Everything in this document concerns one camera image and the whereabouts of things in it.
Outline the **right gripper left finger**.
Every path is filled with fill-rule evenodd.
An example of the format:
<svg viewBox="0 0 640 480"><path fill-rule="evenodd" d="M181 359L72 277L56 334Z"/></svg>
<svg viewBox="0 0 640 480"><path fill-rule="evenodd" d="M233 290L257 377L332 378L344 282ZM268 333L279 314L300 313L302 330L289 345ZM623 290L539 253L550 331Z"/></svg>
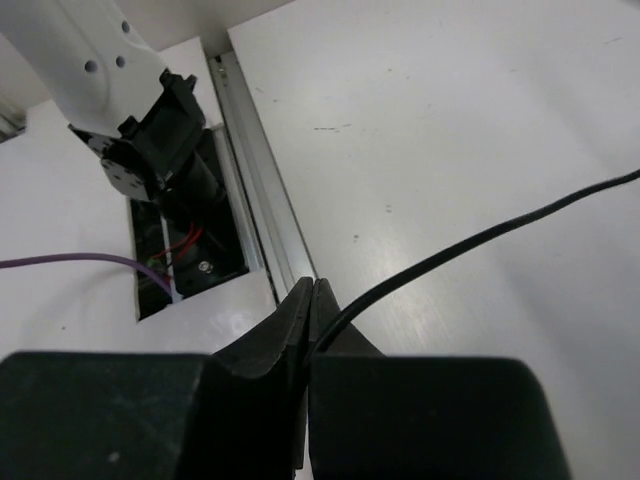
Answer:
<svg viewBox="0 0 640 480"><path fill-rule="evenodd" d="M1 364L5 479L291 479L313 282L211 355L18 352Z"/></svg>

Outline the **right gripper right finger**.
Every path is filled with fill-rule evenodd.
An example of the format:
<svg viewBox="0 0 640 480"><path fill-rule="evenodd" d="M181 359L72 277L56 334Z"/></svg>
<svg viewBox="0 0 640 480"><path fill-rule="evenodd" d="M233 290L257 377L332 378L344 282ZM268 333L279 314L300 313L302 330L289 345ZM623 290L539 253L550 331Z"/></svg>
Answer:
<svg viewBox="0 0 640 480"><path fill-rule="evenodd" d="M314 355L317 479L567 479L544 393L522 361L386 356L354 326Z"/></svg>

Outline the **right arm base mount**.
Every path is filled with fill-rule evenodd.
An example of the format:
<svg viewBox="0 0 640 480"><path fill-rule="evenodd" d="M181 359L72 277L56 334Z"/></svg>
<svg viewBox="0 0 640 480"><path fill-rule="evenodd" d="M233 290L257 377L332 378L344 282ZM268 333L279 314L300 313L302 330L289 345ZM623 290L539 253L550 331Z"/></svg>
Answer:
<svg viewBox="0 0 640 480"><path fill-rule="evenodd" d="M158 274L184 299L249 272L227 197L213 209L213 224L190 221L184 231L156 206L131 200L134 259Z"/></svg>

